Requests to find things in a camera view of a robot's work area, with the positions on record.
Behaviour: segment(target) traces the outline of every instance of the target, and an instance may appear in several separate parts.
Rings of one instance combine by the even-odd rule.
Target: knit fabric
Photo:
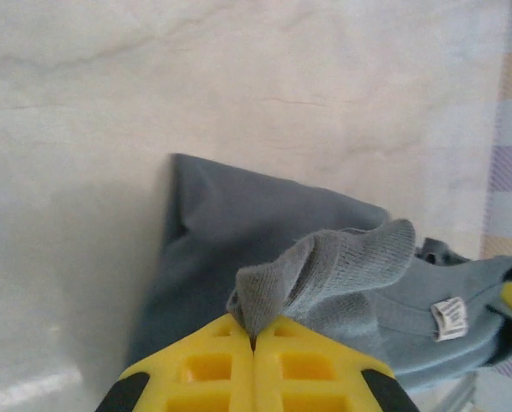
[[[271,264],[241,269],[227,303],[257,336],[279,314],[383,361],[377,321],[362,292],[397,282],[414,253],[409,221],[352,234],[320,231]]]

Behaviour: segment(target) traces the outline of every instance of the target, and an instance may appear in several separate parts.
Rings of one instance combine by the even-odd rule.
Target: white label
[[[431,306],[431,313],[438,324],[436,342],[462,337],[469,331],[467,308],[462,298],[452,298]]]

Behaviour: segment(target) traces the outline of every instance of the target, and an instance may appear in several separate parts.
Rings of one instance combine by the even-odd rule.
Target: marble wall
[[[169,154],[320,185],[476,257],[509,0],[0,0],[0,410],[94,409]]]

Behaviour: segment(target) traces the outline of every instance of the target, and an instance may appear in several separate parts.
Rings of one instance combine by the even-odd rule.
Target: purple striped cloth
[[[491,191],[512,192],[512,146],[496,146],[492,154]]]

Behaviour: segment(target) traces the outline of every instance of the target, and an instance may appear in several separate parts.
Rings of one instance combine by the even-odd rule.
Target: gray cloth
[[[425,239],[423,246],[416,251],[416,257],[438,266],[453,266],[471,260],[452,251],[444,242],[431,238]]]
[[[127,363],[226,313],[244,266],[275,260],[321,229],[382,225],[386,210],[325,189],[183,154],[174,176],[160,270],[133,330]]]
[[[284,314],[387,362],[407,389],[511,356],[512,312],[500,293],[512,282],[512,257],[440,266],[413,257],[413,241],[408,221],[314,233],[275,262],[240,270],[228,310],[253,336]],[[450,250],[431,243],[444,263]],[[431,306],[456,296],[467,305],[469,331],[436,342]]]
[[[281,313],[387,362],[364,291],[399,281],[414,242],[409,221],[361,234],[314,233],[270,264],[241,269],[227,309],[251,336]]]

